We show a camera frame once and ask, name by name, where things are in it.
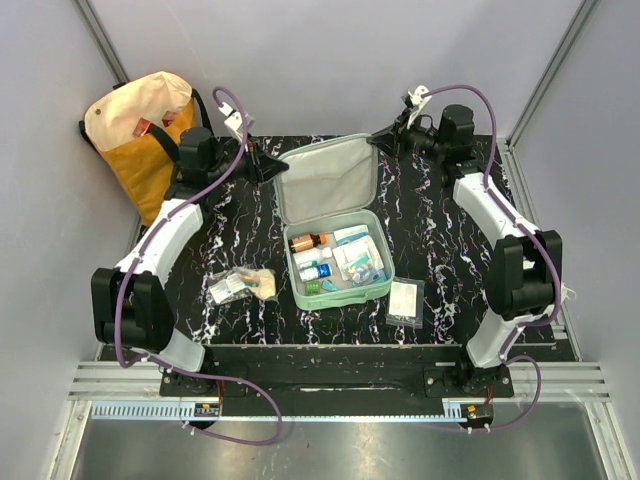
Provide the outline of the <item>brown bottle orange cap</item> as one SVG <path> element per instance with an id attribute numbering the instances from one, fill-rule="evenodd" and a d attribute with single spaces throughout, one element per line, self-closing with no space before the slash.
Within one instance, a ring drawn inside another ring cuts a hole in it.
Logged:
<path id="1" fill-rule="evenodd" d="M 305 234 L 288 240 L 288 247 L 291 253 L 301 253 L 303 251 L 310 250 L 324 245 L 328 242 L 328 237 L 325 233 L 319 234 Z"/>

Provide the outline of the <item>white pill bottle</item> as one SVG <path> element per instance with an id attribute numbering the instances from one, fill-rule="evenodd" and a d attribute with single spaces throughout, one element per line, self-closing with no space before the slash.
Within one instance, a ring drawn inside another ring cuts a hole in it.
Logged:
<path id="1" fill-rule="evenodd" d="M 332 249 L 330 247 L 318 248 L 314 247 L 293 255 L 295 265 L 299 269 L 306 269 L 317 266 L 332 257 Z"/>

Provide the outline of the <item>mint green medicine case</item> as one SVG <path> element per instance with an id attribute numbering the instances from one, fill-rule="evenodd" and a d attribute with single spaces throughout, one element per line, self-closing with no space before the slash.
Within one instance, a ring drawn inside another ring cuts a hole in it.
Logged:
<path id="1" fill-rule="evenodd" d="M 383 273 L 378 281 L 356 286 L 344 279 L 336 260 L 327 279 L 337 287 L 308 295 L 299 268 L 289 248 L 285 249 L 289 280 L 296 306 L 305 311 L 363 304 L 386 296 L 395 276 L 395 265 L 386 234 L 376 214 L 368 206 L 376 197 L 379 150 L 368 141 L 367 134 L 335 137 L 289 150 L 278 156 L 288 170 L 273 181 L 283 238 L 325 233 L 328 246 L 336 246 L 334 232 L 364 225 L 375 244 Z"/>

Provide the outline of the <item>clear bag yellow items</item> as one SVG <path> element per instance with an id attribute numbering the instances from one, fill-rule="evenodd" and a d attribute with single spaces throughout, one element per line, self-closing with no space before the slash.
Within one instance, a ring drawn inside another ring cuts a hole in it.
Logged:
<path id="1" fill-rule="evenodd" d="M 261 301 L 271 301 L 276 298 L 276 279 L 272 270 L 235 267 L 233 272 L 243 285 L 241 289 L 243 294 L 251 294 Z"/>

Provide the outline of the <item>clear bag white leaflets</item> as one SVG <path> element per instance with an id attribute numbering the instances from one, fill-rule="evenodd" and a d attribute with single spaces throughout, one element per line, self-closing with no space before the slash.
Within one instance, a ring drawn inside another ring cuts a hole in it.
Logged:
<path id="1" fill-rule="evenodd" d="M 206 298 L 212 305 L 226 304 L 250 295 L 249 288 L 236 272 L 220 272 L 207 280 Z"/>

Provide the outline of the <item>white gauze pad packet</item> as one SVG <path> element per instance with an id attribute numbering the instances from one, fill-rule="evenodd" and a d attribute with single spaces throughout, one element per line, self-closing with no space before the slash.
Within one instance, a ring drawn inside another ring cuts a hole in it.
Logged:
<path id="1" fill-rule="evenodd" d="M 344 270 L 346 265 L 364 254 L 368 256 L 376 269 L 380 270 L 384 268 L 380 252 L 370 235 L 365 235 L 344 245 L 337 246 L 332 249 L 332 254 L 344 281 L 348 280 L 347 273 Z"/>

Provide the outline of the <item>small green box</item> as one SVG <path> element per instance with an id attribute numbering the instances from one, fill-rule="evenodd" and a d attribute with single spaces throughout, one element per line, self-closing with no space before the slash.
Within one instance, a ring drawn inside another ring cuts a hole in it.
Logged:
<path id="1" fill-rule="evenodd" d="M 322 291 L 321 283 L 317 280 L 309 281 L 305 283 L 305 295 L 315 296 L 319 295 Z"/>

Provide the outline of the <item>blue mask packet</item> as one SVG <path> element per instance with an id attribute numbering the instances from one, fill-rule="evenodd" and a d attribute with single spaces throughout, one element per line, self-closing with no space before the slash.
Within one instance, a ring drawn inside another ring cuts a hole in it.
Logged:
<path id="1" fill-rule="evenodd" d="M 336 247 L 359 239 L 365 235 L 370 235 L 369 228 L 366 225 L 356 225 L 353 227 L 337 230 L 334 232 Z"/>

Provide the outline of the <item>cyan sachet strip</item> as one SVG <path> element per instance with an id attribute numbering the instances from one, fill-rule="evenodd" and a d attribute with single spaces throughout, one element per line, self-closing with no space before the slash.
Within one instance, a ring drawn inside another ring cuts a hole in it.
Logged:
<path id="1" fill-rule="evenodd" d="M 322 282 L 322 288 L 328 292 L 337 291 L 337 287 L 329 280 L 325 280 Z"/>

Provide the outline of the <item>teal plaster packet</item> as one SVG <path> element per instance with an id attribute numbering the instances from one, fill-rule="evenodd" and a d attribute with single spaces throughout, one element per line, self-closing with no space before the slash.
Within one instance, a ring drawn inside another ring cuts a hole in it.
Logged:
<path id="1" fill-rule="evenodd" d="M 382 283 L 387 280 L 384 270 L 377 268 L 366 253 L 346 263 L 343 271 L 354 287 Z"/>

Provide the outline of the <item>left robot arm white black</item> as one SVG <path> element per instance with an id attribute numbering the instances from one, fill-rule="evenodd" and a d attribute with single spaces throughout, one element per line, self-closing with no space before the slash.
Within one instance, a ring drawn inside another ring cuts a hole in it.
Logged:
<path id="1" fill-rule="evenodd" d="M 150 134 L 173 163 L 160 212 L 142 238 L 113 268 L 91 278 L 95 334 L 113 346 L 164 367 L 182 370 L 182 384 L 195 395 L 211 392 L 215 369 L 204 363 L 205 348 L 175 326 L 165 285 L 182 250 L 211 215 L 215 192 L 228 181 L 259 186 L 286 172 L 288 164 L 242 136 L 236 158 L 205 127 L 185 130 L 178 141 L 154 127 Z"/>

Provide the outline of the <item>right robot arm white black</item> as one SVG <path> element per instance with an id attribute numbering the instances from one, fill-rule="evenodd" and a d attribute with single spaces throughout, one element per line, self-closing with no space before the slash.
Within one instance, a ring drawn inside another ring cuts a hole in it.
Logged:
<path id="1" fill-rule="evenodd" d="M 485 282 L 488 309 L 474 336 L 463 347 L 446 386 L 477 396 L 506 375 L 511 347 L 522 331 L 552 316 L 562 301 L 563 244 L 554 231 L 541 231 L 521 217 L 485 175 L 474 155 L 473 111 L 447 106 L 437 127 L 413 122 L 406 108 L 369 142 L 397 160 L 420 153 L 438 169 L 443 189 L 476 223 L 491 246 Z"/>

